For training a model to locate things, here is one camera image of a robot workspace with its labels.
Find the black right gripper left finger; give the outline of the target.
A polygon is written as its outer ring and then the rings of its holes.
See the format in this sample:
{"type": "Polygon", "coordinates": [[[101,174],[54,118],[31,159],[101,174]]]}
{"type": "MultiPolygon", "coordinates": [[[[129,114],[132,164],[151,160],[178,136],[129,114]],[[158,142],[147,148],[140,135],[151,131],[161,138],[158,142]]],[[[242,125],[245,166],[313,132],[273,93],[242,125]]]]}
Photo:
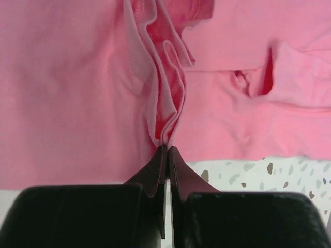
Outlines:
{"type": "Polygon", "coordinates": [[[167,180],[166,145],[161,145],[150,161],[135,173],[124,185],[138,185],[142,191],[140,212],[143,220],[151,220],[150,227],[156,228],[160,239],[166,238],[166,180],[167,180]]]}

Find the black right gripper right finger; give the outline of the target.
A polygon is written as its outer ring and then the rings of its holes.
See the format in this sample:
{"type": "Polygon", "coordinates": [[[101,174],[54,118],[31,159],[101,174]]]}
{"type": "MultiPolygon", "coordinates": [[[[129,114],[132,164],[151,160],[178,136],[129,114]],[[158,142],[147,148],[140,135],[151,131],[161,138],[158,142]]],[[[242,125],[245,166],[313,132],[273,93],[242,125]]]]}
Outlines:
{"type": "Polygon", "coordinates": [[[177,147],[168,152],[168,176],[171,185],[173,246],[187,247],[193,239],[195,224],[189,201],[191,194],[219,193],[184,161],[177,147]]]}

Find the pink t shirt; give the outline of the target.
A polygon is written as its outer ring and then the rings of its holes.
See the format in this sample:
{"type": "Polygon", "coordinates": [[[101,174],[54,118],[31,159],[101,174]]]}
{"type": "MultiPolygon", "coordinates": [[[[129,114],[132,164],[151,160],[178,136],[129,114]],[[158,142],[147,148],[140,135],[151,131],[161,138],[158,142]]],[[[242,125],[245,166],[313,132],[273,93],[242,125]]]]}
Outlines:
{"type": "Polygon", "coordinates": [[[330,1],[1,1],[1,188],[330,159],[330,1]]]}

